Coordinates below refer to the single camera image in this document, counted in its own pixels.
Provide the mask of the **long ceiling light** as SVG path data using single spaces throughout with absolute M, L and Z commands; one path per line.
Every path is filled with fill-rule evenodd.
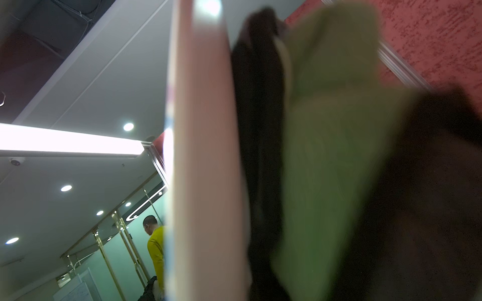
M 1 124 L 2 156 L 135 158 L 143 151 L 139 140 Z

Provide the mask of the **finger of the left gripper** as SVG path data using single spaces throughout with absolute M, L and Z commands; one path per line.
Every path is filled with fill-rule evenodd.
M 240 158 L 250 215 L 250 300 L 289 300 L 271 267 L 282 235 L 284 69 L 276 38 L 285 24 L 264 7 L 246 20 L 231 52 Z

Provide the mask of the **right aluminium corner post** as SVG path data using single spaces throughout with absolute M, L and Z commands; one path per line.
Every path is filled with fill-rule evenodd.
M 382 17 L 377 8 L 370 1 L 321 1 L 324 5 L 338 3 L 359 3 L 369 5 L 375 11 L 378 24 L 379 44 L 377 54 L 382 64 L 405 86 L 425 91 L 433 91 L 434 87 L 412 67 L 402 55 L 384 38 Z

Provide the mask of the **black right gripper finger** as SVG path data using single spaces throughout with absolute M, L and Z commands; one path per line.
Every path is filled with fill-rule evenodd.
M 481 118 L 462 89 L 415 102 L 328 299 L 481 299 Z

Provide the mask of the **green cleaning cloth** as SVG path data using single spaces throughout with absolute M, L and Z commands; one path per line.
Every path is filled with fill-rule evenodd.
M 275 44 L 286 91 L 271 263 L 292 300 L 326 300 L 416 91 L 380 81 L 377 13 L 366 3 L 320 7 Z

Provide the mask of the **multicolour speckled round plate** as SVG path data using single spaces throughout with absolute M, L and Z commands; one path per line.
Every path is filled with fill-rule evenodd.
M 170 300 L 246 300 L 244 181 L 220 1 L 175 1 L 163 156 Z

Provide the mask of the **person in yellow shirt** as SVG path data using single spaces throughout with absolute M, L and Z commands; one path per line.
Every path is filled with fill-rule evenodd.
M 149 215 L 143 220 L 143 228 L 149 236 L 147 249 L 157 277 L 157 281 L 153 285 L 154 299 L 164 300 L 164 227 L 158 223 L 153 215 Z

